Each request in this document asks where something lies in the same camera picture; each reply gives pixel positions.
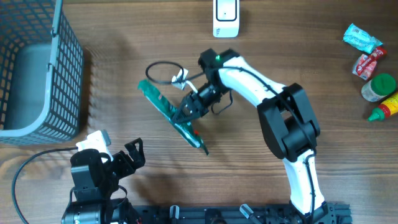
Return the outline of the green snack bag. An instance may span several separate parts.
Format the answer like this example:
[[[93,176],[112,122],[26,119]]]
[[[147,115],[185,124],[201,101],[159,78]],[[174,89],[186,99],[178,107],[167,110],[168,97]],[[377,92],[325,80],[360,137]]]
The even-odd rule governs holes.
[[[161,114],[163,114],[166,120],[180,133],[186,142],[188,142],[192,147],[202,148],[207,156],[210,154],[203,139],[194,130],[190,121],[183,123],[172,121],[172,117],[177,112],[177,108],[172,105],[149,80],[141,80],[137,88],[141,90],[143,95]]]

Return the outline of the teal wet wipes pack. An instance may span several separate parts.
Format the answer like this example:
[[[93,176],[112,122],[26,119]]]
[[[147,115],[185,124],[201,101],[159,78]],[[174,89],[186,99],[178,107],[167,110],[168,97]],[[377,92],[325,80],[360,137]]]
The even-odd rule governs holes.
[[[376,47],[382,46],[382,42],[369,35],[366,31],[351,24],[343,35],[343,41],[354,48],[370,54]]]

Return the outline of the green-lid spice jar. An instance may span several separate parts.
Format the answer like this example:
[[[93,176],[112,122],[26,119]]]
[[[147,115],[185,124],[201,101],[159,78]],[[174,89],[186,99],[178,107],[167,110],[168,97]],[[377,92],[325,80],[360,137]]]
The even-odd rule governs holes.
[[[362,97],[369,102],[377,102],[396,90],[396,79],[381,73],[368,81],[361,89]]]

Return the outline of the red Nescafe coffee stick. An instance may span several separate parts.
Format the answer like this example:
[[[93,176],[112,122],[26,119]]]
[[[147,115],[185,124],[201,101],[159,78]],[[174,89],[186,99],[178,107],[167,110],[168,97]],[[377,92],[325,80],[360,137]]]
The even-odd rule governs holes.
[[[363,69],[367,67],[371,62],[378,61],[387,55],[387,51],[383,47],[376,47],[370,55],[368,55],[367,59],[359,64],[356,68],[356,71],[361,74]]]

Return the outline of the red sauce bottle green cap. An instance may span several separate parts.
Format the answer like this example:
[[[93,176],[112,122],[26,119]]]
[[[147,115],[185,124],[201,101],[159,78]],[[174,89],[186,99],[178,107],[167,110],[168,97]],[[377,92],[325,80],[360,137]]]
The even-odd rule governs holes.
[[[397,114],[397,92],[393,93],[378,107],[374,108],[368,121],[383,121],[394,114]]]

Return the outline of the red Kleenex tissue pack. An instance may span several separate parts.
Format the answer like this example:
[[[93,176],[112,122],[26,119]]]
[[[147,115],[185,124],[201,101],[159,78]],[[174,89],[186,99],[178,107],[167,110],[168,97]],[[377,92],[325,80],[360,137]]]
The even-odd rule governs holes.
[[[358,66],[359,64],[362,64],[362,63],[367,59],[367,57],[368,57],[368,56],[367,56],[366,54],[362,54],[362,55],[357,59],[357,61],[354,63],[353,69],[352,69],[352,74],[354,74],[354,75],[356,75],[356,76],[362,78],[363,80],[368,80],[368,79],[371,77],[371,75],[373,74],[373,71],[375,70],[375,68],[376,68],[376,66],[377,66],[377,62],[376,62],[376,61],[373,61],[373,62],[371,62],[367,67],[365,67],[365,68],[363,69],[363,71],[362,71],[361,74],[359,74],[359,73],[356,71],[356,68],[357,68],[357,66]]]

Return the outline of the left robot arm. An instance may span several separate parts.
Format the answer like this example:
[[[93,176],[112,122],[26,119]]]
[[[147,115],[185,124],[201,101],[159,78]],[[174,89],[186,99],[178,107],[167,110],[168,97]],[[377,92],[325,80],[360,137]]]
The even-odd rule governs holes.
[[[71,173],[75,186],[63,214],[62,224],[141,223],[142,218],[131,202],[124,198],[112,199],[121,189],[119,180],[144,166],[146,159],[142,139],[137,138],[125,145],[128,153],[119,151],[112,156],[96,149],[84,149],[71,159]]]

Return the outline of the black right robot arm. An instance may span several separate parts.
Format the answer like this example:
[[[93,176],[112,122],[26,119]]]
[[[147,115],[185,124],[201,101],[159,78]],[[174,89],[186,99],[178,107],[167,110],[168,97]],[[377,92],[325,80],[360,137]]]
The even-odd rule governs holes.
[[[256,107],[267,147],[284,163],[293,220],[319,221],[327,212],[315,170],[320,126],[304,89],[297,83],[285,86],[266,78],[232,49],[220,54],[208,49],[198,64],[208,81],[183,98],[172,121],[201,118],[227,91],[239,93]]]

